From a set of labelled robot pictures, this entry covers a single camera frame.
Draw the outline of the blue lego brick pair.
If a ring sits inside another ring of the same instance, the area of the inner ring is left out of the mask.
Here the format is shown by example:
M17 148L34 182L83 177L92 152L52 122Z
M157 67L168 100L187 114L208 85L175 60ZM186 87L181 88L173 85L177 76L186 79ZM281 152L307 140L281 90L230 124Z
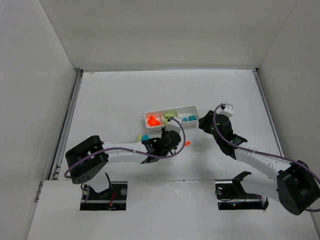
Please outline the blue lego brick pair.
M193 122L193 121L196 121L196 120L197 120L197 118L196 118L195 115L191 115L191 116L188 116L188 117L184 117L184 118L182 119L182 121L183 121L184 123L186 123L186 122Z

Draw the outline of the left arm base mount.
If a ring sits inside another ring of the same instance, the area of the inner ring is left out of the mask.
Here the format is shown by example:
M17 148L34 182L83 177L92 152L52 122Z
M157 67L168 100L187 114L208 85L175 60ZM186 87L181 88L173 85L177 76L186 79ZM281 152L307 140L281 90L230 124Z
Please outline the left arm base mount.
M102 192L96 192L91 186L81 184L82 190L80 210L81 211L125 211L127 208L127 181L111 181L105 173L108 188Z

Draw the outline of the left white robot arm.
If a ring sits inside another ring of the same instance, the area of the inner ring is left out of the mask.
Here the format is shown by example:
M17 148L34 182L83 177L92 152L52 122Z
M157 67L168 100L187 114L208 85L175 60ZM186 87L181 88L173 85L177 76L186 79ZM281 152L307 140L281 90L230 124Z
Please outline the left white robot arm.
M103 142L93 135L65 154L68 169L63 176L75 185L87 185L90 190L101 193L110 187L103 179L103 168L107 164L150 164L172 158L179 154L186 142L185 130L162 128L161 136L135 143Z

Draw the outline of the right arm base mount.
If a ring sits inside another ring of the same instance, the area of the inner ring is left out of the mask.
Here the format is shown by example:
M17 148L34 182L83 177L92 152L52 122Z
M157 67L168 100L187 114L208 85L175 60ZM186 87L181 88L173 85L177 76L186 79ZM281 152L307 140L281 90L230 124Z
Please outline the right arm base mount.
M233 179L223 179L215 182L215 196L217 207L220 211L235 210L262 210L269 206L267 197L254 193L247 193L241 185L241 181L252 173L243 171Z

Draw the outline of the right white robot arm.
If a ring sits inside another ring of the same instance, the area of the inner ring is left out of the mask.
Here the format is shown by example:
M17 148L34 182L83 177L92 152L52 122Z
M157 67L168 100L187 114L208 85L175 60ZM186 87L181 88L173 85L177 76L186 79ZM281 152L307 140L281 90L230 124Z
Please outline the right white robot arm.
M265 177L243 171L232 179L236 191L256 194L278 201L288 212L300 215L320 198L316 177L302 161L287 160L282 156L260 152L249 147L247 139L235 134L231 113L209 110L199 119L198 127L214 137L219 149L228 157L250 165Z

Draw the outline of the orange round lego piece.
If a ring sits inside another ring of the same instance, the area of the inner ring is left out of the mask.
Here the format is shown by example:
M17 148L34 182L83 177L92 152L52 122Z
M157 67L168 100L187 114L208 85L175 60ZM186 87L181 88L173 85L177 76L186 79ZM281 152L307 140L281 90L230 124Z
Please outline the orange round lego piece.
M147 124L148 124L150 127L155 127L155 126L160 126L160 125L161 125L160 121L158 121L154 116L150 116L150 117L147 119Z

